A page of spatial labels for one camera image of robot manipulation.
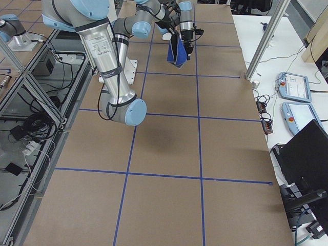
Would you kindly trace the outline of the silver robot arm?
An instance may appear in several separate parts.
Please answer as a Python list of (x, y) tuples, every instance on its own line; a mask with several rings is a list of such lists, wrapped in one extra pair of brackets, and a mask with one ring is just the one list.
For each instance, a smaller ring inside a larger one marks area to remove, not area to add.
[(163, 1), (136, 1), (133, 16), (111, 22), (109, 1), (42, 1), (42, 17), (45, 25), (79, 35), (93, 68), (97, 68), (107, 91), (100, 101), (108, 120), (128, 126), (137, 126), (147, 113), (146, 103), (137, 97), (124, 74), (129, 38), (147, 38), (152, 23), (173, 30)]
[(193, 4), (190, 1), (180, 2), (180, 34), (185, 48), (193, 48), (194, 23), (192, 21)]

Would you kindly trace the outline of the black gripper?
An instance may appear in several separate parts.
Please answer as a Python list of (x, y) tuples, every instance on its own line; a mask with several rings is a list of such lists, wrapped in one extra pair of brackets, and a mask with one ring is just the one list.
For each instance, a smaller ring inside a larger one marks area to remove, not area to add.
[(194, 28), (188, 30), (181, 30), (180, 34), (184, 47), (193, 47), (192, 40), (194, 37)]
[(162, 2), (160, 28), (166, 29), (169, 32), (175, 32), (175, 27), (180, 23), (180, 7), (177, 2)]

